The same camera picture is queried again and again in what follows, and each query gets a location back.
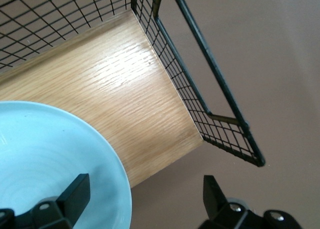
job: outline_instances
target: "wooden base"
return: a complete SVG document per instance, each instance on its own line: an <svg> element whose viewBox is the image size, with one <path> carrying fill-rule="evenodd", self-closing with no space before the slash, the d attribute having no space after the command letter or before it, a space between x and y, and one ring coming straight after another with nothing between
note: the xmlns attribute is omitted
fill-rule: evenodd
<svg viewBox="0 0 320 229"><path fill-rule="evenodd" d="M0 100L85 120L112 145L131 187L203 142L131 11L0 74Z"/></svg>

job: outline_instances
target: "black wire mesh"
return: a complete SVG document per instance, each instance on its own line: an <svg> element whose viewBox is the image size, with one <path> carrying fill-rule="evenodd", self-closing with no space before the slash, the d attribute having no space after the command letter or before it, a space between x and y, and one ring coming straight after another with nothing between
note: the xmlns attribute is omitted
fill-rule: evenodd
<svg viewBox="0 0 320 229"><path fill-rule="evenodd" d="M213 115L153 10L156 0L0 0L0 70L14 67L63 41L132 9L203 139L252 164L264 159L247 125Z"/></svg>
<svg viewBox="0 0 320 229"><path fill-rule="evenodd" d="M0 70L130 8L131 0L0 0Z"/></svg>

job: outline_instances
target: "wooden shelf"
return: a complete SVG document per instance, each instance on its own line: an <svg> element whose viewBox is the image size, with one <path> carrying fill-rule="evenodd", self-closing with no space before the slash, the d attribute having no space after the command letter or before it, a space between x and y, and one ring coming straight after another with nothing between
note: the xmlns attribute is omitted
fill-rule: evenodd
<svg viewBox="0 0 320 229"><path fill-rule="evenodd" d="M85 120L115 149L131 187L203 142L131 11L2 72L0 100Z"/></svg>

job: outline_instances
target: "brown surface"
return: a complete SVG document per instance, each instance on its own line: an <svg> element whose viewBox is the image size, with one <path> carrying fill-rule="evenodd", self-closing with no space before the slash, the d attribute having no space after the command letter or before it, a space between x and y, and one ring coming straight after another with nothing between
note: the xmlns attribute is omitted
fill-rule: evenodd
<svg viewBox="0 0 320 229"><path fill-rule="evenodd" d="M131 187L203 142L131 11L1 74L0 100L85 120L115 149Z"/></svg>
<svg viewBox="0 0 320 229"><path fill-rule="evenodd" d="M207 143L132 189L132 229L196 229L203 175L261 215L320 228L320 0L186 0L266 158L256 168ZM173 0L160 17L212 111L215 80Z"/></svg>

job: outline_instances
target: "black plastic part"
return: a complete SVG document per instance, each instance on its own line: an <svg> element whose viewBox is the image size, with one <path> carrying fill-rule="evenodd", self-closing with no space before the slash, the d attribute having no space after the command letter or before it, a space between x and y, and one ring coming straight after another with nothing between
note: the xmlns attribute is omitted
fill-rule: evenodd
<svg viewBox="0 0 320 229"><path fill-rule="evenodd" d="M15 212L12 209L0 209L0 229L10 228L14 224Z"/></svg>
<svg viewBox="0 0 320 229"><path fill-rule="evenodd" d="M283 217L283 220L277 220L272 217L272 214L279 214ZM271 228L274 229L284 229L284 228L290 228L290 229L302 229L302 227L299 225L299 223L294 219L292 215L289 213L286 213L285 211L281 210L267 210L263 214L263 218L267 221L267 223L271 226Z"/></svg>
<svg viewBox="0 0 320 229"><path fill-rule="evenodd" d="M30 211L36 229L72 229L73 226L64 217L55 201L45 201Z"/></svg>
<svg viewBox="0 0 320 229"><path fill-rule="evenodd" d="M57 198L63 215L69 219L74 226L90 201L90 179L89 174L80 174Z"/></svg>
<svg viewBox="0 0 320 229"><path fill-rule="evenodd" d="M203 177L203 203L206 213L212 221L228 203L213 175L205 175Z"/></svg>
<svg viewBox="0 0 320 229"><path fill-rule="evenodd" d="M240 203L228 202L212 175L203 178L203 203L209 220L199 229L302 229L284 211L267 210L261 217Z"/></svg>
<svg viewBox="0 0 320 229"><path fill-rule="evenodd" d="M18 216L0 209L0 229L72 229L89 200L89 174L79 174L56 201L41 202Z"/></svg>

